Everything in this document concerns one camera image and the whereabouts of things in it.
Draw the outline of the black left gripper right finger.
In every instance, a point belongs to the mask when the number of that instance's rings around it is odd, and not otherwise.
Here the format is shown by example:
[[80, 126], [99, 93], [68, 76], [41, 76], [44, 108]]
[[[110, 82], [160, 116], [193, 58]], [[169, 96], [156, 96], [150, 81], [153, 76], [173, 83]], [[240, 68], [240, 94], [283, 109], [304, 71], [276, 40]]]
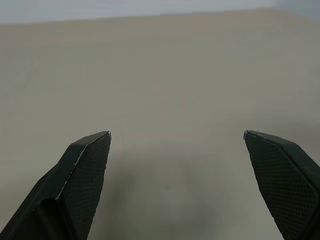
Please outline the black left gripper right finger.
[[320, 167], [296, 143], [244, 132], [263, 200], [285, 240], [320, 238]]

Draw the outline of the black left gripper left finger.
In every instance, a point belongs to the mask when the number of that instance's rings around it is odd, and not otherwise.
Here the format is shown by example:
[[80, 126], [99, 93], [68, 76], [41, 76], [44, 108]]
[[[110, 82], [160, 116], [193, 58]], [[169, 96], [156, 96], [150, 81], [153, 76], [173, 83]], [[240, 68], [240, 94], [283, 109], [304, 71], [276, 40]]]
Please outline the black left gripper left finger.
[[86, 240], [99, 204], [111, 133], [70, 144], [0, 233], [2, 240]]

